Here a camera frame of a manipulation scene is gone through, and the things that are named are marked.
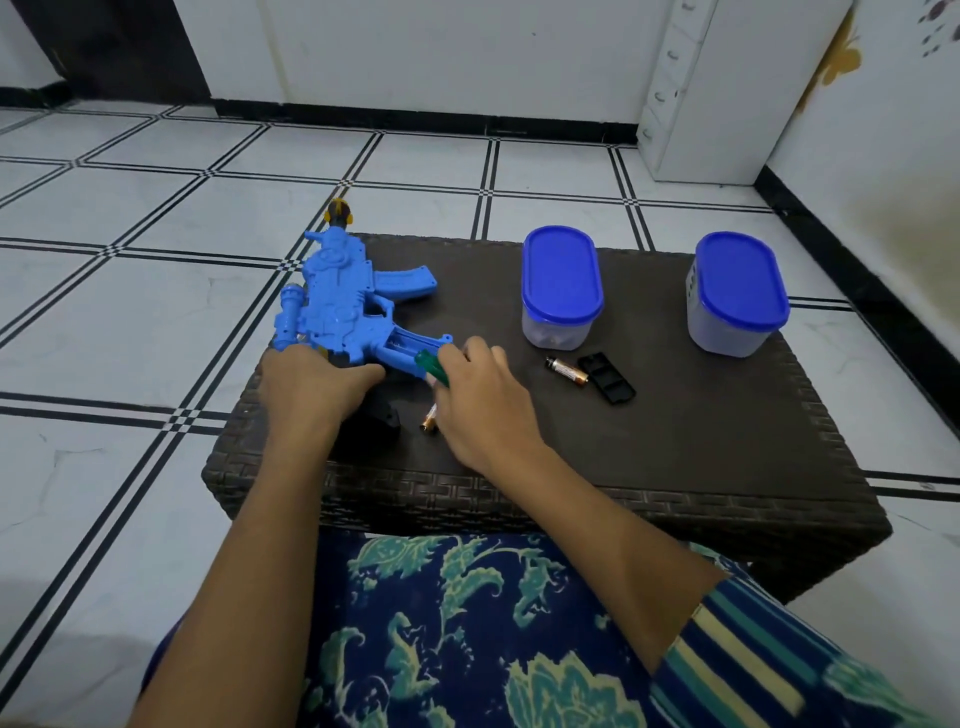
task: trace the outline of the cabinet drawer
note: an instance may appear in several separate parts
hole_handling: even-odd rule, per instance
[[[666,149],[669,136],[670,132],[660,125],[653,110],[647,106],[643,107],[640,125],[636,128],[636,146],[650,172],[656,172],[660,167],[660,160],[663,159],[663,151]]]
[[[670,23],[696,41],[707,35],[717,0],[674,0]]]
[[[684,90],[699,53],[700,46],[696,42],[670,25],[663,36],[657,66],[666,72],[677,88]]]
[[[647,106],[657,115],[664,129],[673,128],[673,120],[677,118],[677,107],[680,105],[681,91],[673,85],[662,71],[654,73],[654,80],[650,83],[647,92]]]

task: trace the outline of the person's left hand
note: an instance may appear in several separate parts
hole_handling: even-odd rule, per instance
[[[260,359],[260,401],[267,408],[270,440],[318,447],[386,375],[379,364],[338,369],[310,347],[268,349]]]

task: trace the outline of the floor tile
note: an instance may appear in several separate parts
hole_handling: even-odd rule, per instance
[[[247,124],[160,119],[94,159],[122,164],[206,169],[254,129]]]
[[[0,390],[179,406],[270,274],[114,258],[0,350]]]
[[[470,237],[476,195],[353,187],[353,229],[393,235]]]
[[[3,718],[70,728],[125,724],[156,645],[190,605],[229,528],[200,480],[213,439],[183,440]]]
[[[0,416],[0,644],[155,436],[140,427]]]
[[[113,111],[114,113],[145,113],[155,114],[166,111],[169,104],[144,104],[139,101],[105,101],[103,99],[87,99],[78,101],[71,106],[71,111]]]
[[[960,503],[879,500],[893,536],[790,609],[944,725],[960,725]]]
[[[745,185],[655,182],[636,147],[621,147],[619,153],[639,200],[768,207],[755,189]]]
[[[136,116],[52,113],[0,136],[0,155],[75,159],[143,121]]]
[[[50,164],[28,164],[15,161],[0,161],[0,198],[6,197],[57,167]]]
[[[701,238],[711,232],[746,232],[769,245],[776,254],[789,295],[843,298],[833,281],[776,215],[674,207],[641,208],[654,247],[659,251],[693,253]]]
[[[190,180],[158,172],[71,169],[0,209],[0,235],[107,245]]]
[[[303,283],[303,276],[295,273],[290,277],[291,283]],[[247,386],[247,381],[253,374],[257,362],[263,356],[263,352],[270,346],[274,340],[274,318],[280,312],[279,301],[274,301],[267,314],[260,320],[253,330],[247,344],[237,354],[233,360],[224,378],[220,380],[216,391],[210,398],[210,401],[204,406],[204,409],[213,412],[231,412],[233,406],[240,400],[240,395]]]
[[[859,316],[794,308],[783,335],[861,468],[960,476],[960,440]]]
[[[31,116],[40,116],[42,113],[41,109],[0,109],[0,131]]]
[[[183,107],[182,109],[177,109],[173,111],[170,116],[172,118],[201,118],[201,119],[219,119],[220,115],[217,113],[217,110],[214,107]]]
[[[339,129],[272,127],[228,164],[227,169],[340,180],[371,134]]]
[[[619,199],[606,147],[500,142],[495,189]]]
[[[479,189],[487,139],[386,134],[358,180]]]
[[[285,257],[328,184],[215,178],[137,238],[137,248]]]
[[[0,248],[0,327],[89,260],[89,255]]]
[[[636,238],[623,205],[569,203],[494,197],[488,240],[522,243],[531,230],[544,225],[568,225],[593,239],[598,248],[636,250]]]

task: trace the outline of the blue toy gun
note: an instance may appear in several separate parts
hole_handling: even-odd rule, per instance
[[[353,222],[350,208],[340,199],[324,213],[329,228],[307,231],[320,249],[303,263],[304,285],[286,285],[280,291],[282,310],[274,319],[274,348],[291,344],[324,347],[346,354],[351,366],[376,360],[413,376],[424,377],[414,357],[453,341],[420,336],[394,323],[394,303],[429,296],[437,280],[425,265],[410,271],[374,271],[367,248],[347,234]]]

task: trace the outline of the white wall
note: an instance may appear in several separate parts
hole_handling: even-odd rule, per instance
[[[960,358],[960,2],[934,5],[854,2],[831,65],[860,67],[825,70],[768,164]]]
[[[60,75],[10,0],[0,0],[0,86],[43,88]]]
[[[175,1],[214,98],[628,123],[639,119],[670,9],[670,0]]]

